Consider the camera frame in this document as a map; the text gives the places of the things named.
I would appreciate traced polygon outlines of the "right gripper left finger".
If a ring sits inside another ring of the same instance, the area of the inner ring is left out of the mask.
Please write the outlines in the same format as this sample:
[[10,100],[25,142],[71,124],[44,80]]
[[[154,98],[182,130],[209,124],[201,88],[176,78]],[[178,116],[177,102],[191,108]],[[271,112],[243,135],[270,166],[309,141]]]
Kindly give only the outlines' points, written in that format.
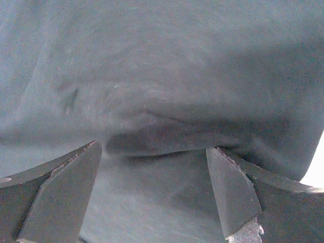
[[77,242],[101,156],[92,141],[1,178],[1,242]]

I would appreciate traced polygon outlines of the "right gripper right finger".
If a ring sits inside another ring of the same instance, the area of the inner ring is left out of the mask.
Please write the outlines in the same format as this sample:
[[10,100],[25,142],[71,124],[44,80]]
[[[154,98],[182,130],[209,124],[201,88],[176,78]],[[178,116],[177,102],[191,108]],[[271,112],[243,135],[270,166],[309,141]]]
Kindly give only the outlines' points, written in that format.
[[273,174],[227,150],[206,150],[229,242],[323,242],[323,189]]

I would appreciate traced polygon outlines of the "black t shirt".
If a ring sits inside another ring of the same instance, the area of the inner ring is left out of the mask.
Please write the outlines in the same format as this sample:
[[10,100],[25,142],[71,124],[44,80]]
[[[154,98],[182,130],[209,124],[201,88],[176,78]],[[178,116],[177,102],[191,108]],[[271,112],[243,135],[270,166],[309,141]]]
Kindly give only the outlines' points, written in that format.
[[323,1],[1,1],[1,176],[90,141],[88,242],[223,242],[206,149],[300,181]]

